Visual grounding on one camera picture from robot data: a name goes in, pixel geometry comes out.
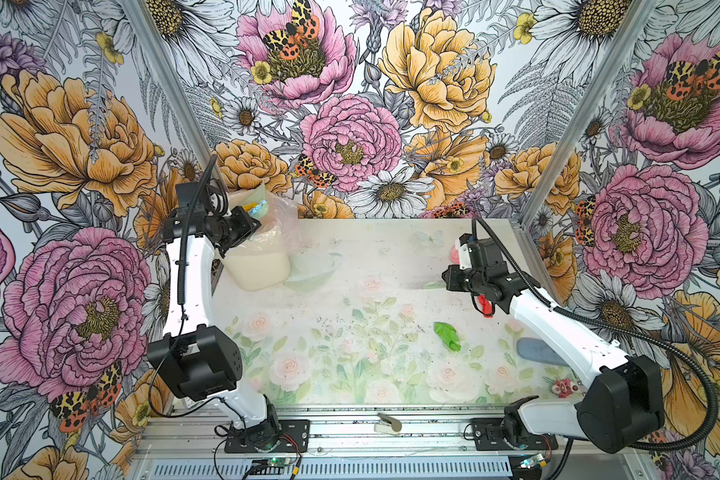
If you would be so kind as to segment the green dustpan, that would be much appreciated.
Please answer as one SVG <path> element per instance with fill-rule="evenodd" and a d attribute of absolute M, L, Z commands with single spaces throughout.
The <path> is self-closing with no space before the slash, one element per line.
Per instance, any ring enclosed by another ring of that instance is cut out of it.
<path fill-rule="evenodd" d="M 243 208 L 244 205 L 247 205 L 250 203 L 258 203 L 262 200 L 267 200 L 267 193 L 268 193 L 268 191 L 265 188 L 264 184 L 261 184 L 254 189 L 236 190 L 233 192 L 229 192 L 227 194 L 229 208 L 234 209 L 235 207 L 238 207 L 238 206 Z"/>

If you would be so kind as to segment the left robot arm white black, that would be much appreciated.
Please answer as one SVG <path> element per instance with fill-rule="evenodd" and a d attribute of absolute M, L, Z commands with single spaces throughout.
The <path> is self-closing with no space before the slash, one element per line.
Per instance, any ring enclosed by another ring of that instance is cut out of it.
<path fill-rule="evenodd" d="M 177 207 L 162 235 L 170 267 L 168 313 L 147 359 L 178 399 L 197 408 L 213 405 L 230 418 L 230 430 L 246 446 L 264 450 L 281 426 L 270 400 L 244 380 L 240 348 L 214 325 L 212 266 L 261 227 L 241 206 L 213 200 L 205 182 L 176 187 Z"/>

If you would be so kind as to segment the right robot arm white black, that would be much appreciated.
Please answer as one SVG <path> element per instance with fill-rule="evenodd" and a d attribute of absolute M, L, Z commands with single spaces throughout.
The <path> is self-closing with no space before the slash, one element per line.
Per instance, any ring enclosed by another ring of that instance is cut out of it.
<path fill-rule="evenodd" d="M 529 396 L 507 405 L 502 428 L 509 443 L 551 434 L 587 440 L 613 454 L 663 427 L 661 372 L 652 359 L 628 355 L 569 312 L 559 312 L 537 281 L 509 270 L 494 240 L 464 233 L 454 248 L 458 260 L 442 274 L 447 290 L 469 294 L 483 315 L 503 311 L 529 328 L 572 370 L 583 390 L 553 400 Z"/>

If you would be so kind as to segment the pink paper scrap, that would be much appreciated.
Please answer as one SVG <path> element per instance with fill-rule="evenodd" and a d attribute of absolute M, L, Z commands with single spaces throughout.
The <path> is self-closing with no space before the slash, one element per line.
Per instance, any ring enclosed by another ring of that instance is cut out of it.
<path fill-rule="evenodd" d="M 459 256 L 459 248 L 458 247 L 451 248 L 450 261 L 452 264 L 456 264 L 456 265 L 460 264 L 460 256 Z"/>

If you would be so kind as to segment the small light blue paper scrap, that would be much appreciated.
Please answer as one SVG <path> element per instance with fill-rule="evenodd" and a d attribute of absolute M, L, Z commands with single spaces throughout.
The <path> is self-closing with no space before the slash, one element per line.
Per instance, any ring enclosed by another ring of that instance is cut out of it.
<path fill-rule="evenodd" d="M 251 218 L 261 221 L 269 212 L 269 202 L 262 200 L 252 206 L 248 210 L 248 214 Z"/>

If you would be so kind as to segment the white trash bin plastic liner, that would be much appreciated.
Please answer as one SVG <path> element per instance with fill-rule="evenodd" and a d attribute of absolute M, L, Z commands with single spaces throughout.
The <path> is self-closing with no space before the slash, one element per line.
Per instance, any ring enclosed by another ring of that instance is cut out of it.
<path fill-rule="evenodd" d="M 267 191 L 269 212 L 261 228 L 221 259 L 237 286 L 248 292 L 283 283 L 291 273 L 289 255 L 299 246 L 297 205 Z"/>

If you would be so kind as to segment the green paper scrap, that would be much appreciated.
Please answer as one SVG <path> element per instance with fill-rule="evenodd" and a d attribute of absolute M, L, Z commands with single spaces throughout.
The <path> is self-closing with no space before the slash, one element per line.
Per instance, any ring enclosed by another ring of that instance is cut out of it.
<path fill-rule="evenodd" d="M 435 322 L 433 330 L 449 351 L 459 352 L 462 349 L 459 334 L 453 325 L 445 322 Z"/>

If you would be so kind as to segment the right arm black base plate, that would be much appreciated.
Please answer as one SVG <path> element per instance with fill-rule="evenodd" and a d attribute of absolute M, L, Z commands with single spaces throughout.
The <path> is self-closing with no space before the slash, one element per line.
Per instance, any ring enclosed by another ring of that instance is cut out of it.
<path fill-rule="evenodd" d="M 554 436 L 531 434 L 512 418 L 473 418 L 462 436 L 472 441 L 478 451 L 554 451 L 558 448 Z"/>

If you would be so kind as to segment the small beige clip on rail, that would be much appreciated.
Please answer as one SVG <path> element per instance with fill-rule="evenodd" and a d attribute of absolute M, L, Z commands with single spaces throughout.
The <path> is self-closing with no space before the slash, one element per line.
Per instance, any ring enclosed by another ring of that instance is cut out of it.
<path fill-rule="evenodd" d="M 374 424 L 374 431 L 376 433 L 385 435 L 399 435 L 402 433 L 402 422 L 397 418 L 384 413 L 377 413 L 378 420 Z"/>

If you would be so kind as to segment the aluminium rail frame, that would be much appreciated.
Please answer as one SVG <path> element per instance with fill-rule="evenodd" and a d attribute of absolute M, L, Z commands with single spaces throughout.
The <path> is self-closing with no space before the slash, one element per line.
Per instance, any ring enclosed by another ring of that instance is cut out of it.
<path fill-rule="evenodd" d="M 374 431 L 377 413 L 402 433 Z M 554 451 L 478 451 L 462 432 L 473 418 L 502 411 L 477 406 L 290 406 L 280 420 L 311 422 L 305 453 L 227 454 L 226 416 L 158 419 L 146 430 L 129 479 L 655 479 L 645 452 L 607 454 L 555 437 Z"/>

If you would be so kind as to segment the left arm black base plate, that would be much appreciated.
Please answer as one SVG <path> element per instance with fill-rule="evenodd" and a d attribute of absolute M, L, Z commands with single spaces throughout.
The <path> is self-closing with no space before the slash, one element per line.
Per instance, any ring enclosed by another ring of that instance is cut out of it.
<path fill-rule="evenodd" d="M 267 422 L 247 429 L 232 427 L 223 450 L 227 454 L 305 453 L 310 429 L 306 419 L 280 420 L 277 428 Z"/>

